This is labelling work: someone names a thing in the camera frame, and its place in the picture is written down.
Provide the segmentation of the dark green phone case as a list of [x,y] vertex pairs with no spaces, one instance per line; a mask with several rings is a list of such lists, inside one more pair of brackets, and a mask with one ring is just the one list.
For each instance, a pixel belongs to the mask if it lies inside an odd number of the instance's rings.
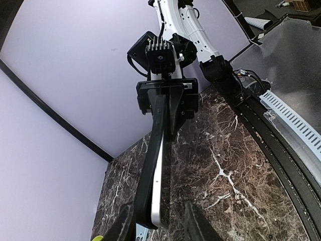
[[154,102],[153,125],[144,160],[141,176],[138,182],[135,198],[135,222],[148,229],[158,229],[151,220],[151,201],[154,172],[159,154],[161,154],[162,138],[166,122],[167,103],[165,95],[157,95]]

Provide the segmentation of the phone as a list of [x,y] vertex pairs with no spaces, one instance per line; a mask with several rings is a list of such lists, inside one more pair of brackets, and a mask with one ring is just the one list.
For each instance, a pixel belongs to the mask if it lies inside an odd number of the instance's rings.
[[167,229],[170,220],[172,143],[163,134],[153,176],[151,222],[157,228]]

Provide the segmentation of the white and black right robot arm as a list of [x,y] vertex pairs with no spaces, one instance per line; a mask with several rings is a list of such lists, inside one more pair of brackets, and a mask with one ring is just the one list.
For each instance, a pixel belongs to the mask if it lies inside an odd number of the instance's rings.
[[207,81],[233,105],[244,99],[230,63],[216,50],[195,13],[192,1],[149,1],[160,33],[143,34],[127,52],[128,63],[146,81],[136,87],[142,113],[153,115],[152,133],[173,137],[198,110],[198,81],[183,69],[194,61]]

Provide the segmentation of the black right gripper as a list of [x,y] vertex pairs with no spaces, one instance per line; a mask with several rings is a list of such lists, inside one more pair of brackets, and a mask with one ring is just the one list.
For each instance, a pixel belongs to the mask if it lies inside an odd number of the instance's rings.
[[195,78],[142,81],[136,86],[137,101],[143,114],[155,118],[161,110],[160,94],[167,97],[165,139],[173,140],[185,119],[198,111],[198,81]]

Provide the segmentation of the light blue phone case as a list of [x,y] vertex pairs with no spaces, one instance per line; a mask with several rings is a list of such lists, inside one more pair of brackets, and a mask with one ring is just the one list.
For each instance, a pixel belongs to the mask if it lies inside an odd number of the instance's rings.
[[149,229],[136,224],[136,238],[135,241],[147,241]]

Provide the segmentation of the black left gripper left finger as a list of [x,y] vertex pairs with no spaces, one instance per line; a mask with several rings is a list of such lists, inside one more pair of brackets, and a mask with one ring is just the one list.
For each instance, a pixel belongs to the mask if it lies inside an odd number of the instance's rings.
[[121,207],[117,219],[103,235],[106,241],[136,240],[136,223],[133,203],[126,203]]

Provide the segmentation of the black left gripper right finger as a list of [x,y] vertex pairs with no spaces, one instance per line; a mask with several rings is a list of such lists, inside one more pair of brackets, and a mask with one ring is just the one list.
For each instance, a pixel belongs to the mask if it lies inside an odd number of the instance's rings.
[[201,209],[187,201],[185,204],[185,240],[189,241],[222,241]]

